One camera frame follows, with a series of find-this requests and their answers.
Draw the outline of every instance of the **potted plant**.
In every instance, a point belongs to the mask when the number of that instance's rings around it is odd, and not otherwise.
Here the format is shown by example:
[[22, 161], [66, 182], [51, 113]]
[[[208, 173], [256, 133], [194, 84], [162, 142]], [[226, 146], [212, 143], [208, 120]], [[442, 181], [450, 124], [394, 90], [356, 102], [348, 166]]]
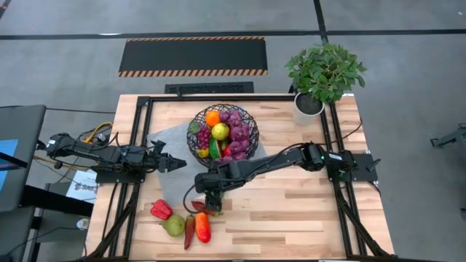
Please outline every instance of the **potted plant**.
[[325, 103], [341, 99], [345, 90], [351, 90], [358, 81], [366, 84], [360, 73], [367, 70], [357, 55], [340, 45], [326, 43], [303, 49], [286, 63], [296, 93], [293, 119], [297, 124], [309, 124], [322, 113]]

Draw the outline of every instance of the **orange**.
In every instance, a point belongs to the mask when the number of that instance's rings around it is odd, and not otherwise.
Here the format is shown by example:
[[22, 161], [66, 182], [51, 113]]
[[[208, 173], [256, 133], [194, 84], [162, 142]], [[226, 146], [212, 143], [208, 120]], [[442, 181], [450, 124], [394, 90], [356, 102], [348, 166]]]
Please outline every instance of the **orange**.
[[221, 122], [220, 114], [217, 111], [210, 111], [205, 115], [205, 122], [209, 127], [213, 127], [214, 125]]

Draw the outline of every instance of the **white flower pot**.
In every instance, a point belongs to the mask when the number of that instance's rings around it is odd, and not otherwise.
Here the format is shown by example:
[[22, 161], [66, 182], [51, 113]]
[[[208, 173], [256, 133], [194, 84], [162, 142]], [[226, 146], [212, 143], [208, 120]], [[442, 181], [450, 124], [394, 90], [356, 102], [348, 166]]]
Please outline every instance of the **white flower pot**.
[[300, 96], [301, 93], [298, 93], [296, 94], [296, 96], [294, 97], [294, 110], [293, 110], [293, 121], [297, 124], [297, 125], [300, 125], [300, 126], [307, 126], [309, 124], [312, 123], [312, 121], [314, 120], [314, 118], [318, 115], [320, 115], [320, 113], [322, 113], [323, 109], [325, 108], [325, 104], [322, 103], [322, 106], [320, 108], [320, 110], [315, 113], [315, 114], [307, 114], [307, 113], [304, 113], [303, 111], [301, 111], [299, 108], [298, 108], [298, 105], [296, 103], [296, 100], [298, 98], [298, 96]]

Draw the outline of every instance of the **black wire basket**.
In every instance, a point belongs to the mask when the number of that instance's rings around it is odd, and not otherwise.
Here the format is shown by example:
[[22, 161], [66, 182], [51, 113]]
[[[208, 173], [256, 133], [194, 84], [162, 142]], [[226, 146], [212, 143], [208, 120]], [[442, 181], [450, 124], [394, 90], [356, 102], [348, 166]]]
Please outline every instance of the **black wire basket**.
[[[259, 142], [259, 130], [257, 128], [256, 121], [254, 118], [244, 109], [240, 108], [239, 106], [229, 105], [229, 104], [217, 104], [213, 106], [209, 106], [208, 108], [202, 110], [201, 112], [197, 113], [192, 121], [196, 122], [200, 127], [207, 125], [205, 122], [205, 115], [210, 111], [217, 111], [219, 113], [222, 112], [233, 112], [239, 111], [241, 120], [243, 124], [247, 124], [249, 126], [249, 147], [245, 151], [245, 158], [249, 159], [254, 156], [256, 152], [258, 142]], [[201, 158], [197, 155], [197, 150], [200, 149], [199, 141], [197, 136], [191, 132], [187, 132], [186, 140], [188, 141], [188, 147], [191, 154], [196, 158], [196, 160], [207, 168], [214, 168], [216, 163], [210, 156]]]

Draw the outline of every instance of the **fruit basket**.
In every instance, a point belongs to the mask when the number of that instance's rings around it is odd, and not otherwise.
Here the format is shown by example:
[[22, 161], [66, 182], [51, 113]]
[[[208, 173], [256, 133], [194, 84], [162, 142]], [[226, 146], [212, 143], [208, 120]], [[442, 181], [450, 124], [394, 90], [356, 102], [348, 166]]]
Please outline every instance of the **fruit basket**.
[[197, 113], [189, 123], [186, 139], [196, 160], [213, 168], [254, 156], [259, 131], [256, 121], [246, 110], [217, 104]]

